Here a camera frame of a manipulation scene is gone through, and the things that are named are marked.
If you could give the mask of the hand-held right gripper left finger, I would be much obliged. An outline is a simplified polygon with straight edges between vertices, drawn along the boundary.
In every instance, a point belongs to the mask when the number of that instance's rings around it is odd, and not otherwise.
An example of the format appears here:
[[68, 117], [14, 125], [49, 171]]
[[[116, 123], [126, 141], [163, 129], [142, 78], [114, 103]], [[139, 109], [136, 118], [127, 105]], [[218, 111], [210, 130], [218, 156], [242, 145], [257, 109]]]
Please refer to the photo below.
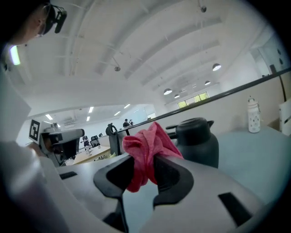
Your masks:
[[133, 177], [133, 157], [124, 154], [57, 170], [66, 187], [95, 217], [116, 230], [129, 231], [122, 196]]

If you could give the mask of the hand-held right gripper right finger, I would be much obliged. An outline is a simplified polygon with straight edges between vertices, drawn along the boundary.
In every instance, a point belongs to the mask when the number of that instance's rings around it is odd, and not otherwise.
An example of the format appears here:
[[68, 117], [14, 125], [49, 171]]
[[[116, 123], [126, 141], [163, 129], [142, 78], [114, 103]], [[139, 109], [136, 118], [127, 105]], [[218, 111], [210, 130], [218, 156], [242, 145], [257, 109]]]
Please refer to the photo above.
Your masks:
[[263, 202], [220, 170], [179, 159], [154, 158], [159, 193], [143, 233], [250, 233]]

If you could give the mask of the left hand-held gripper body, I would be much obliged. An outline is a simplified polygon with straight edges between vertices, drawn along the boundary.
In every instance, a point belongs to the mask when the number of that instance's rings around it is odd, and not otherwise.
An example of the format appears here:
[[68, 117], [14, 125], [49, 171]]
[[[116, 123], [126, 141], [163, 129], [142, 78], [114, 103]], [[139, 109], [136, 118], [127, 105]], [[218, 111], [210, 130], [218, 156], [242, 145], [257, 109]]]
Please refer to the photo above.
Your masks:
[[84, 135], [83, 129], [62, 131], [56, 122], [32, 119], [29, 127], [29, 139], [55, 166], [63, 166], [66, 160], [76, 156], [80, 138]]

